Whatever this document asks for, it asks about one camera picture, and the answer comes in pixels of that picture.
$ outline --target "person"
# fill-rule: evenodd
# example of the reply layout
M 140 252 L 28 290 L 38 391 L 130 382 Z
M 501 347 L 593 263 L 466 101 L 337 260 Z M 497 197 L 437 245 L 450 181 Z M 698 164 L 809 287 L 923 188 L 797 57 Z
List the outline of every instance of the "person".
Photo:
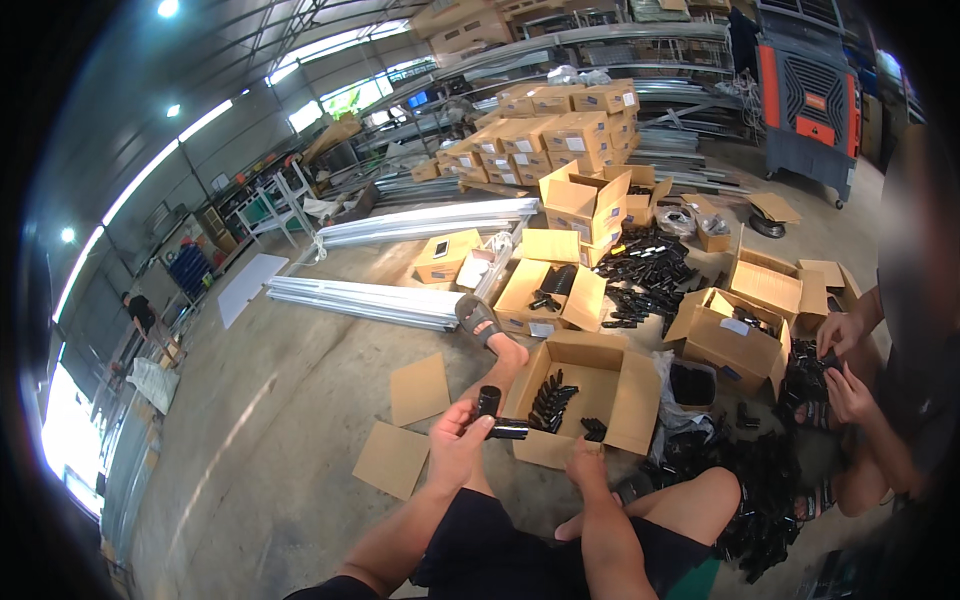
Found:
M 960 195 L 931 136 L 907 130 L 887 171 L 878 285 L 817 331 L 818 357 L 833 350 L 841 369 L 825 372 L 828 403 L 808 402 L 795 419 L 849 431 L 850 465 L 798 499 L 804 520 L 833 503 L 862 515 L 890 490 L 922 497 L 954 433 L 957 395 L 947 378 L 960 347 Z M 883 321 L 893 343 L 885 367 L 870 335 Z
M 740 502 L 736 477 L 712 468 L 696 479 L 621 507 L 603 457 L 577 440 L 566 474 L 584 510 L 558 527 L 550 546 L 519 532 L 483 471 L 481 446 L 493 417 L 473 419 L 482 386 L 506 394 L 527 363 L 490 308 L 472 295 L 457 315 L 496 363 L 430 428 L 426 483 L 349 551 L 336 575 L 287 600 L 388 597 L 405 579 L 430 598 L 657 598 L 711 552 Z
M 130 292 L 124 292 L 120 300 L 123 302 L 123 305 L 127 307 L 127 312 L 130 314 L 131 319 L 133 319 L 133 325 L 136 327 L 136 330 L 140 332 L 140 337 L 143 338 L 143 341 L 153 342 L 157 346 L 160 346 L 160 351 L 170 360 L 171 366 L 176 367 L 180 363 L 180 360 L 186 356 L 186 352 L 180 348 L 177 341 L 170 335 L 170 330 L 167 329 L 167 325 L 164 324 L 156 310 L 154 310 L 154 306 L 150 304 L 150 301 L 144 296 L 131 296 Z M 173 348 L 174 353 L 178 357 L 177 359 L 175 359 L 170 353 L 170 350 L 167 349 L 167 344 Z

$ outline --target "knee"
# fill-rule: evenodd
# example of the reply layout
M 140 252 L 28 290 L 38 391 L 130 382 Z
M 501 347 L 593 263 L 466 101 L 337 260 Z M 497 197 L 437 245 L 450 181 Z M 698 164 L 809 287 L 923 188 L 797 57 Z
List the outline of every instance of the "knee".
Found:
M 740 506 L 740 481 L 723 467 L 708 468 L 696 478 L 718 510 L 733 518 Z

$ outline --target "red panel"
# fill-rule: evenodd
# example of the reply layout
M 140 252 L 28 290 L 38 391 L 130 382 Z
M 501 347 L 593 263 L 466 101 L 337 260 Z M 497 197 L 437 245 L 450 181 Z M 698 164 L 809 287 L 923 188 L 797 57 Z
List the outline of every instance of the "red panel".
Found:
M 823 123 L 811 121 L 800 115 L 797 115 L 797 133 L 812 137 L 828 146 L 832 146 L 833 142 L 836 141 L 836 132 L 833 128 L 827 127 Z
M 760 46 L 760 73 L 763 79 L 763 118 L 769 127 L 780 128 L 780 91 L 777 89 L 777 54 Z
M 856 107 L 856 91 L 854 89 L 856 82 L 853 75 L 847 74 L 847 113 L 850 118 L 847 121 L 847 156 L 856 158 L 860 154 L 860 109 Z

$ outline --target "sandal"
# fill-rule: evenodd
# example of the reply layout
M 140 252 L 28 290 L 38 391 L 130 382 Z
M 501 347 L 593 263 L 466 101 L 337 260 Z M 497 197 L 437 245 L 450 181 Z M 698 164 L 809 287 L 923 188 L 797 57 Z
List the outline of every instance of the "sandal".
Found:
M 454 313 L 457 315 L 457 321 L 460 322 L 464 331 L 467 332 L 470 337 L 480 342 L 483 347 L 490 352 L 493 352 L 493 350 L 487 346 L 487 340 L 489 340 L 490 336 L 494 333 L 503 333 L 511 340 L 516 341 L 514 336 L 503 330 L 500 326 L 500 321 L 493 314 L 491 308 L 473 294 L 464 294 L 462 298 L 457 300 Z M 484 327 L 480 333 L 473 333 L 473 330 L 476 329 L 478 325 L 487 322 L 490 322 L 490 324 Z
M 833 506 L 834 499 L 830 487 L 830 480 L 825 478 L 813 490 L 797 496 L 793 505 L 796 519 L 801 522 L 812 521 Z M 801 498 L 805 502 L 805 508 L 799 506 Z

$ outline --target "person in black shirt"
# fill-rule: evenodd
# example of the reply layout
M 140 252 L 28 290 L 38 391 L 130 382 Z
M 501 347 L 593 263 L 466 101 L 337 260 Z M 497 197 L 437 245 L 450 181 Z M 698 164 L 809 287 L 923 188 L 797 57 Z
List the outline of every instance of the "person in black shirt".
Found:
M 143 341 L 153 342 L 157 346 L 160 346 L 160 351 L 170 360 L 170 365 L 176 367 L 180 363 L 180 360 L 174 359 L 170 350 L 167 349 L 167 345 L 169 344 L 174 349 L 174 352 L 180 359 L 186 356 L 186 352 L 180 348 L 177 341 L 170 335 L 170 330 L 167 329 L 166 324 L 163 323 L 163 320 L 156 313 L 150 301 L 144 296 L 131 296 L 130 292 L 124 292 L 120 300 L 123 302 L 123 305 L 127 307 L 127 312 L 130 313 L 130 317 L 133 319 L 133 325 L 136 326 L 136 330 L 140 332 Z
M 736 476 L 711 468 L 621 507 L 602 455 L 581 437 L 566 474 L 584 510 L 557 528 L 563 543 L 518 531 L 483 472 L 481 445 L 493 417 L 473 418 L 480 388 L 506 395 L 529 356 L 476 297 L 465 295 L 457 315 L 497 361 L 430 428 L 426 483 L 360 539 L 335 577 L 287 600 L 385 598 L 408 577 L 434 599 L 665 597 L 708 557 L 737 510 Z

